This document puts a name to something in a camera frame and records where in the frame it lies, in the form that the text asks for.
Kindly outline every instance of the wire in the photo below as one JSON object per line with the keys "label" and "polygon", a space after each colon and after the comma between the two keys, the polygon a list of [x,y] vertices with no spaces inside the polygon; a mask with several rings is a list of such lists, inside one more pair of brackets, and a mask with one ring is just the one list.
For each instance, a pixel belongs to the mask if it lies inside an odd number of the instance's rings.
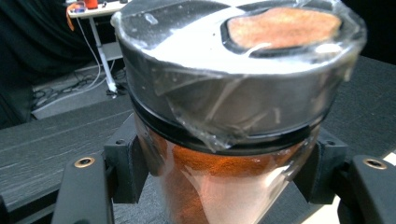
{"label": "wire", "polygon": [[91,48],[91,45],[90,45],[90,42],[89,42],[88,39],[87,39],[87,36],[85,36],[84,30],[83,30],[82,27],[81,27],[81,23],[79,23],[79,18],[77,18],[77,23],[78,23],[79,29],[80,29],[81,32],[82,32],[82,36],[84,37],[84,40],[85,40],[85,42],[87,43],[88,48],[90,48],[90,51],[91,51],[91,53],[92,53],[92,55],[93,55],[93,58],[96,60],[96,63],[97,63],[97,65],[98,65],[98,74],[97,74],[97,76],[96,76],[96,79],[91,83],[91,85],[89,85],[89,86],[87,87],[87,88],[89,88],[89,87],[91,87],[91,86],[98,80],[98,78],[99,78],[99,76],[100,76],[100,74],[101,74],[101,72],[102,72],[102,69],[101,69],[101,65],[99,64],[99,60],[98,60],[98,58],[96,57],[96,54],[93,52],[93,49]]}
{"label": "wire", "polygon": [[56,104],[56,103],[58,103],[58,102],[60,102],[60,101],[62,101],[62,100],[65,100],[65,99],[70,98],[70,97],[72,97],[72,96],[76,96],[76,95],[82,94],[83,92],[87,92],[87,91],[93,90],[93,89],[95,89],[96,87],[100,86],[100,85],[101,85],[102,83],[104,83],[105,81],[106,81],[106,79],[104,78],[102,81],[100,81],[99,83],[97,83],[95,86],[92,86],[92,87],[90,87],[90,88],[88,88],[88,89],[84,89],[84,90],[82,90],[82,91],[76,91],[76,92],[74,92],[74,93],[72,93],[72,94],[69,94],[69,95],[66,95],[66,96],[64,96],[64,97],[62,97],[62,98],[59,98],[59,99],[57,99],[57,100],[54,100],[54,101],[52,101],[51,103],[49,103],[49,104],[47,104],[47,105],[43,105],[42,107],[38,108],[37,110],[32,111],[32,113],[40,112],[41,110],[43,110],[43,109],[45,109],[45,108],[47,108],[47,107],[49,107],[49,106],[51,106],[51,105],[54,105],[54,104]]}
{"label": "wire", "polygon": [[[81,81],[79,81],[77,84],[75,84],[75,85],[73,85],[73,86],[70,86],[70,87],[64,88],[63,90],[60,90],[60,91],[55,92],[55,93],[56,93],[55,95],[51,95],[48,99],[46,99],[46,100],[44,100],[44,101],[41,100],[41,99],[39,99],[39,100],[38,100],[38,103],[39,103],[39,104],[36,104],[36,105],[42,105],[42,104],[44,104],[44,103],[45,103],[46,101],[48,101],[50,98],[53,98],[53,97],[56,97],[57,95],[59,95],[60,92],[66,93],[66,92],[68,92],[68,90],[71,90],[71,91],[76,90],[76,91],[77,91],[77,92],[75,92],[75,93],[71,93],[71,94],[69,94],[69,95],[66,95],[66,96],[64,96],[64,97],[62,97],[62,98],[56,99],[56,100],[54,100],[54,101],[48,103],[47,105],[43,105],[43,106],[39,107],[38,109],[32,111],[32,113],[39,112],[39,111],[41,111],[41,110],[43,110],[43,109],[45,109],[45,108],[47,108],[47,107],[49,107],[49,106],[51,106],[51,105],[54,105],[54,104],[56,104],[56,103],[58,103],[58,102],[60,102],[60,101],[62,101],[62,100],[65,100],[65,99],[67,99],[67,98],[70,98],[70,97],[72,97],[72,96],[76,96],[76,95],[82,94],[83,92],[87,92],[87,91],[93,90],[93,89],[95,89],[96,87],[100,86],[100,85],[106,80],[106,78],[104,78],[101,82],[99,82],[98,84],[95,85],[95,83],[96,83],[97,80],[99,79],[99,77],[100,77],[100,75],[101,75],[101,72],[102,72],[102,70],[101,70],[101,64],[99,63],[98,58],[96,57],[96,55],[95,55],[93,49],[91,48],[90,42],[88,41],[87,37],[85,36],[84,30],[82,29],[81,23],[79,22],[79,19],[78,19],[78,18],[77,18],[77,22],[78,22],[79,29],[81,30],[82,35],[83,35],[83,37],[84,37],[84,40],[85,40],[85,42],[87,43],[88,47],[90,48],[90,51],[91,51],[91,53],[92,53],[92,55],[93,55],[93,58],[96,60],[96,63],[97,63],[97,66],[98,66],[98,74],[96,75],[95,80],[94,80],[90,85],[88,85],[87,87],[85,87],[85,88],[82,89],[82,90],[80,90],[79,88],[76,88],[76,86],[78,86],[78,85],[81,83]],[[115,64],[115,60],[113,60],[113,63],[111,64],[110,71],[113,69],[114,64]]]}

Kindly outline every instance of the brass screw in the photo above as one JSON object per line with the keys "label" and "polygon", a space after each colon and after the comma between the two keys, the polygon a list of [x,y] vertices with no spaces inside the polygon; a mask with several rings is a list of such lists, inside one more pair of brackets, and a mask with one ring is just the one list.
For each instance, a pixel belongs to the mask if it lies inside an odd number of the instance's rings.
{"label": "brass screw", "polygon": [[95,162],[95,159],[92,157],[85,157],[81,158],[78,161],[75,162],[75,166],[77,168],[85,168],[87,166],[92,165]]}
{"label": "brass screw", "polygon": [[374,159],[365,159],[363,163],[378,170],[386,170],[388,168],[384,162]]}

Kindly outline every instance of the black rim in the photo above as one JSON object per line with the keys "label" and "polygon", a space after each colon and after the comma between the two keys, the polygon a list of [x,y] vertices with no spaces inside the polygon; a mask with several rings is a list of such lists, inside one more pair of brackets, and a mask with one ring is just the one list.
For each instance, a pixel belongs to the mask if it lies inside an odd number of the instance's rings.
{"label": "black rim", "polygon": [[216,155],[249,156],[279,151],[304,141],[309,137],[311,131],[319,124],[319,122],[317,122],[314,125],[305,126],[290,133],[280,133],[279,135],[271,135],[270,137],[264,136],[259,143],[239,144],[214,153],[207,148],[204,142],[190,134],[186,129],[157,118],[139,104],[134,97],[131,97],[131,99],[134,111],[138,117],[152,131],[159,134],[164,139],[182,147]]}

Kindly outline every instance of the transparent jar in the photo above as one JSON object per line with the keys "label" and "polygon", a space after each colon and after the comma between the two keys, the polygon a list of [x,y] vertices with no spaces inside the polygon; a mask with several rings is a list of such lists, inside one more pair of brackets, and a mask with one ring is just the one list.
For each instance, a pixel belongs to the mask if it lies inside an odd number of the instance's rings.
{"label": "transparent jar", "polygon": [[227,156],[172,143],[136,116],[138,138],[171,223],[258,223],[304,164],[318,126],[297,144]]}

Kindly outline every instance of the white surface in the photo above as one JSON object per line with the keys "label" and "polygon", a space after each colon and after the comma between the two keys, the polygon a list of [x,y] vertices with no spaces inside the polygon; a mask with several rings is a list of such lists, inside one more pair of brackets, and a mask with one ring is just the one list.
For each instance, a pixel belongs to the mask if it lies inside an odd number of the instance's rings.
{"label": "white surface", "polygon": [[81,13],[74,13],[70,12],[69,16],[70,18],[81,18],[81,19],[86,19],[89,17],[101,17],[105,15],[110,15],[113,14],[116,11],[119,11],[123,7],[125,7],[126,4],[121,4],[120,1],[115,1],[115,2],[109,2],[106,4],[106,7],[103,7],[102,4],[98,4],[97,9],[87,9],[85,12]]}

